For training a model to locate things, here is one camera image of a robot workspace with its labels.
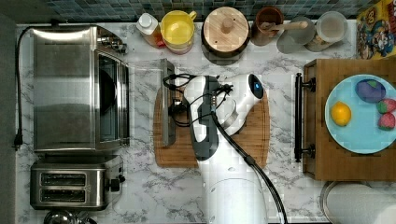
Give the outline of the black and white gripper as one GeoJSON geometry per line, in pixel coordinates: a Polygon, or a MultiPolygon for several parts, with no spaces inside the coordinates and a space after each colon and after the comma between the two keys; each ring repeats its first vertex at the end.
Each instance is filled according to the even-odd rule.
{"type": "Polygon", "coordinates": [[[187,84],[183,98],[189,107],[191,143],[198,161],[212,157],[219,146],[219,135],[212,114],[212,96],[219,88],[215,77],[198,76],[187,84]]]}

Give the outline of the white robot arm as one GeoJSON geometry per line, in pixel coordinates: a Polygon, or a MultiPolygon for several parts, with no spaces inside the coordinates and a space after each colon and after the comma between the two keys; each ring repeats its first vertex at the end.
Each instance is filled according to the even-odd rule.
{"type": "Polygon", "coordinates": [[[207,224],[267,224],[259,175],[231,138],[263,96],[262,83],[254,75],[238,75],[222,82],[216,77],[198,76],[186,85],[183,101],[203,179],[207,224]]]}

